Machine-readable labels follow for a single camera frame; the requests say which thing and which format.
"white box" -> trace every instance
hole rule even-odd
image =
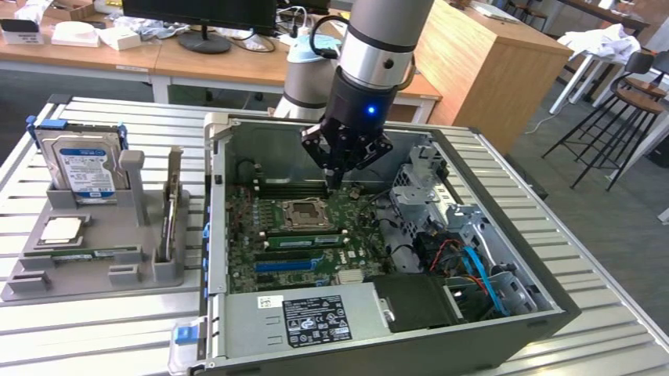
[[[98,35],[104,44],[112,49],[123,51],[142,45],[139,34],[128,27],[111,27],[110,29],[98,29]]]
[[[43,45],[40,26],[29,20],[1,20],[4,41],[8,45]]]
[[[99,47],[100,39],[92,25],[78,21],[66,21],[55,26],[51,44]]]

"motherboard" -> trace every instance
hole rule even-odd
[[[231,293],[361,283],[394,271],[367,194],[330,196],[286,185],[228,190]]]

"desk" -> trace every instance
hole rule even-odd
[[[628,29],[633,29],[633,36],[637,37],[642,30],[650,26],[649,23],[645,23],[642,20],[637,20],[632,17],[622,17],[618,14],[613,13],[610,10],[600,8],[597,4],[589,4],[582,0],[557,0],[562,4],[577,8],[581,12],[596,16],[601,20],[610,22],[612,24],[622,24]]]
[[[182,171],[180,180],[195,196],[190,202],[186,281],[178,287],[68,301],[29,305],[0,302],[0,374],[167,374],[170,331],[176,323],[198,316],[199,308],[206,213],[202,124],[210,111],[222,110],[91,98],[74,98],[63,105],[60,119],[103,119],[128,125],[130,147],[147,155],[144,189],[162,188],[168,146],[184,147],[191,167]],[[498,368],[473,376],[542,371],[553,375],[666,375],[666,336],[532,188],[484,137],[463,128],[443,127],[442,132],[584,311],[554,338],[532,343]],[[25,135],[24,140],[0,168],[0,280],[17,262],[51,181],[31,137]],[[454,174],[449,180],[465,202],[473,203],[474,198],[465,196],[463,182]]]
[[[443,96],[430,123],[477,128],[508,153],[570,54],[526,24],[435,2],[417,48],[418,69]]]
[[[274,42],[277,51],[258,53],[232,47],[224,56],[184,50],[172,38],[163,41],[152,75],[154,98],[167,103],[167,87],[188,85],[248,92],[283,93],[289,47]],[[413,120],[427,123],[441,94],[426,77],[418,74],[409,88],[398,93],[395,104],[417,107]]]
[[[0,18],[13,18],[16,9],[15,4],[0,2]],[[91,20],[103,20],[103,15]],[[54,25],[59,22],[44,17],[46,42],[51,43]],[[96,49],[52,44],[7,45],[0,35],[0,69],[148,82],[158,103],[168,103],[170,85],[281,94],[289,48],[279,42],[275,44],[273,53],[232,47],[228,53],[210,56],[183,49],[174,38],[119,52],[106,45]],[[403,120],[426,123],[439,99],[441,94],[426,78],[417,75],[411,86],[395,98]]]

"green circuit board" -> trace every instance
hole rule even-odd
[[[247,187],[231,187],[228,278],[234,294],[327,286],[347,269],[361,269],[366,277],[390,273],[393,261],[385,256],[370,208],[357,219],[373,195],[358,196],[353,190],[345,186],[322,199],[262,199]],[[311,267],[274,270],[294,265]],[[258,271],[263,267],[273,271]]]

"sticker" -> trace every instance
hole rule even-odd
[[[60,149],[70,188],[78,196],[106,198],[114,195],[112,172],[104,168],[107,152],[102,149]]]
[[[51,256],[54,261],[91,260],[92,258],[94,256],[91,255]]]
[[[310,240],[307,241],[283,241],[279,243],[279,247],[309,247],[311,245]]]
[[[293,348],[354,339],[341,295],[286,300],[283,316]]]
[[[95,257],[96,258],[106,258],[106,257],[114,257],[114,254],[116,253],[118,251],[115,251],[114,249],[108,250],[108,251],[94,251],[95,253]]]
[[[258,309],[279,308],[283,303],[283,295],[258,296]]]
[[[314,239],[315,243],[337,243],[339,242],[339,237],[317,237]]]
[[[128,65],[118,65],[116,69],[120,69],[122,71],[148,72],[148,68],[131,67]]]

